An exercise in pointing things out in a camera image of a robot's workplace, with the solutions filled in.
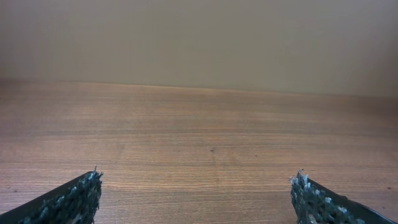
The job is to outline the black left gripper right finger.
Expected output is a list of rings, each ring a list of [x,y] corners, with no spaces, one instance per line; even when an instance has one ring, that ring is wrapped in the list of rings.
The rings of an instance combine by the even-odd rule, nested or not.
[[[379,212],[339,195],[298,171],[290,178],[298,224],[397,224]]]

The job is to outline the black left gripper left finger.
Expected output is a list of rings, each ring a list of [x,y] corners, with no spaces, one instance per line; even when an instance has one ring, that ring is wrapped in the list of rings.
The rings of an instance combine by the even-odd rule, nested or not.
[[[1,214],[1,223],[92,224],[100,207],[102,176],[103,173],[95,169],[89,171]]]

